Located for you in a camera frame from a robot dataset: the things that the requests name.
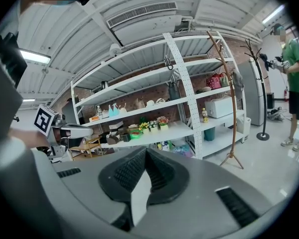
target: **teal bucket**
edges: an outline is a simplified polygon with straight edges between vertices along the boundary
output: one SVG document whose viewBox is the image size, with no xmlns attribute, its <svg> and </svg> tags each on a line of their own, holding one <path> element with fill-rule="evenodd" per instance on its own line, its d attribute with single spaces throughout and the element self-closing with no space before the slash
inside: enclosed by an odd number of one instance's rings
<svg viewBox="0 0 299 239">
<path fill-rule="evenodd" d="M 204 131 L 204 139 L 206 141 L 213 141 L 215 139 L 215 128 L 210 128 Z"/>
</svg>

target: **refrigerator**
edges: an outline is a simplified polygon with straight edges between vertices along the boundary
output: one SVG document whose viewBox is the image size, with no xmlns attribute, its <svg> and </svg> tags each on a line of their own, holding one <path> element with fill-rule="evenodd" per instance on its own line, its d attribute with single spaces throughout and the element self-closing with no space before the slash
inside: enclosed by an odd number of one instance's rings
<svg viewBox="0 0 299 239">
<path fill-rule="evenodd" d="M 246 114 L 252 125 L 261 126 L 264 123 L 264 96 L 262 81 L 253 59 L 238 65 L 239 73 L 245 85 Z"/>
</svg>

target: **vase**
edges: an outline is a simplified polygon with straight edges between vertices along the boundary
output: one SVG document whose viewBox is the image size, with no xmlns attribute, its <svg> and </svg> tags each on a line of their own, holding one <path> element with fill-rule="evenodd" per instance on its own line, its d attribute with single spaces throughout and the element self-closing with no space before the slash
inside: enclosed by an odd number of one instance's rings
<svg viewBox="0 0 299 239">
<path fill-rule="evenodd" d="M 160 130 L 162 131 L 168 130 L 168 125 L 161 125 Z"/>
<path fill-rule="evenodd" d="M 144 129 L 143 129 L 143 134 L 148 134 L 148 133 L 149 133 L 149 131 L 150 131 L 150 129 L 149 129 L 149 128 L 144 128 Z"/>
<path fill-rule="evenodd" d="M 151 127 L 150 128 L 150 131 L 152 132 L 152 133 L 157 133 L 158 132 L 158 127 L 156 126 L 156 127 Z"/>
</svg>

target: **coat rack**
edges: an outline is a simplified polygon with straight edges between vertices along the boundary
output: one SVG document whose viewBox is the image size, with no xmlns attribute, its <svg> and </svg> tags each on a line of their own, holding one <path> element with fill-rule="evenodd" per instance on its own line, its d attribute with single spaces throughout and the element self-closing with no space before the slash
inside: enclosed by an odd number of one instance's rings
<svg viewBox="0 0 299 239">
<path fill-rule="evenodd" d="M 233 111 L 234 111 L 234 128 L 233 128 L 233 142 L 231 145 L 231 150 L 230 153 L 227 155 L 227 157 L 225 158 L 225 160 L 220 164 L 223 165 L 228 158 L 235 158 L 236 161 L 238 162 L 238 164 L 241 166 L 242 169 L 244 169 L 244 167 L 242 166 L 242 164 L 240 163 L 240 161 L 238 160 L 238 158 L 235 156 L 234 154 L 234 150 L 235 150 L 235 142 L 236 142 L 236 130 L 237 130 L 237 118 L 236 118 L 236 105 L 235 105 L 235 94 L 234 94 L 234 88 L 233 88 L 233 84 L 231 81 L 231 77 L 227 68 L 227 64 L 225 62 L 225 59 L 223 57 L 223 55 L 221 54 L 221 44 L 220 44 L 220 48 L 217 46 L 217 43 L 215 42 L 213 36 L 210 34 L 209 31 L 207 31 L 207 34 L 209 35 L 209 39 L 212 41 L 213 45 L 215 46 L 218 55 L 220 56 L 220 59 L 218 59 L 219 61 L 221 61 L 223 63 L 223 66 L 225 68 L 225 73 L 227 75 L 228 78 L 228 82 L 229 82 L 229 87 L 230 87 L 230 93 L 231 93 L 231 100 L 233 103 Z"/>
<path fill-rule="evenodd" d="M 270 136 L 269 134 L 266 133 L 266 121 L 267 121 L 267 98 L 266 98 L 266 90 L 265 90 L 265 84 L 264 84 L 264 79 L 268 78 L 268 76 L 266 78 L 263 78 L 263 73 L 260 69 L 260 66 L 259 66 L 259 63 L 258 63 L 258 54 L 259 52 L 261 51 L 261 49 L 257 52 L 257 54 L 255 55 L 254 52 L 253 52 L 253 49 L 251 47 L 251 44 L 250 44 L 250 39 L 245 40 L 247 46 L 241 46 L 241 47 L 244 47 L 244 48 L 247 48 L 249 51 L 250 51 L 250 54 L 246 53 L 246 55 L 250 56 L 251 58 L 253 58 L 254 61 L 249 61 L 250 63 L 251 62 L 255 62 L 256 66 L 257 66 L 257 69 L 258 69 L 258 72 L 259 72 L 259 75 L 260 75 L 260 78 L 256 80 L 257 81 L 261 81 L 261 86 L 263 88 L 263 96 L 264 96 L 264 125 L 263 125 L 263 131 L 258 133 L 256 135 L 256 137 L 261 140 L 261 141 L 267 141 Z"/>
</svg>

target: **vent grille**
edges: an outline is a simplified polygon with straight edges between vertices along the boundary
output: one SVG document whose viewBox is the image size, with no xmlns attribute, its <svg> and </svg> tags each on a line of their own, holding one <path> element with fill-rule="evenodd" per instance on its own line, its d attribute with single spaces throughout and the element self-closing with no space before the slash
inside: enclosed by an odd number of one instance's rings
<svg viewBox="0 0 299 239">
<path fill-rule="evenodd" d="M 258 218 L 258 215 L 231 188 L 217 190 L 216 194 L 240 227 L 243 228 Z"/>
<path fill-rule="evenodd" d="M 79 173 L 79 172 L 81 172 L 80 168 L 76 167 L 76 168 L 72 168 L 72 169 L 69 169 L 69 170 L 57 172 L 57 174 L 60 178 L 63 178 L 63 177 L 67 177 L 67 176 Z"/>
<path fill-rule="evenodd" d="M 115 17 L 112 17 L 109 20 L 107 20 L 107 24 L 109 28 L 112 28 L 132 18 L 164 10 L 177 10 L 177 4 L 175 2 L 160 2 L 146 5 L 143 7 L 123 12 Z"/>
</svg>

